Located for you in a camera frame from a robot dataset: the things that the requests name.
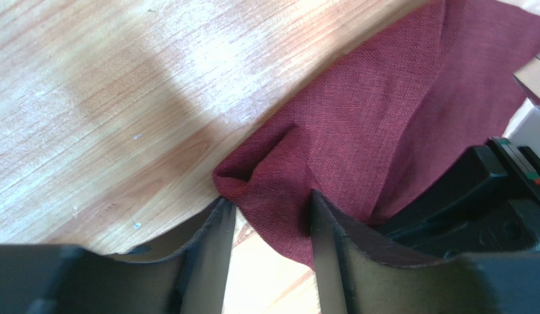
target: wooden table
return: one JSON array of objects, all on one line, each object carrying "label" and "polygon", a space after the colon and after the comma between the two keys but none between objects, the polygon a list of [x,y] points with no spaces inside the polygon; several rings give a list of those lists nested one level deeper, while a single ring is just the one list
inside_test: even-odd
[{"label": "wooden table", "polygon": [[[172,228],[279,104],[422,2],[0,0],[0,243],[123,253]],[[281,258],[244,221],[239,244],[231,286],[241,256]],[[313,273],[279,261],[276,300],[308,287],[317,311]]]}]

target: folded fabric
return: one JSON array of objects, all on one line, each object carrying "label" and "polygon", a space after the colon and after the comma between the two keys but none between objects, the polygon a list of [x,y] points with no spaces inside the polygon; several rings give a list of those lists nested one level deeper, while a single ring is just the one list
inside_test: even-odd
[{"label": "folded fabric", "polygon": [[321,190],[379,224],[470,145],[501,135],[540,52],[540,17],[493,0],[434,1],[301,90],[214,171],[280,254],[312,266],[306,205]]}]

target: fabric fold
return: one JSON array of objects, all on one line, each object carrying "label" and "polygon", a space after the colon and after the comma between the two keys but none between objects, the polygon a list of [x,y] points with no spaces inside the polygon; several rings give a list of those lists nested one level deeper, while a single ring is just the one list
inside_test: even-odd
[{"label": "fabric fold", "polygon": [[324,71],[213,180],[270,246],[311,266],[311,189],[360,221],[385,221],[465,147],[503,132],[524,100],[512,72],[538,52],[538,16],[434,1]]}]

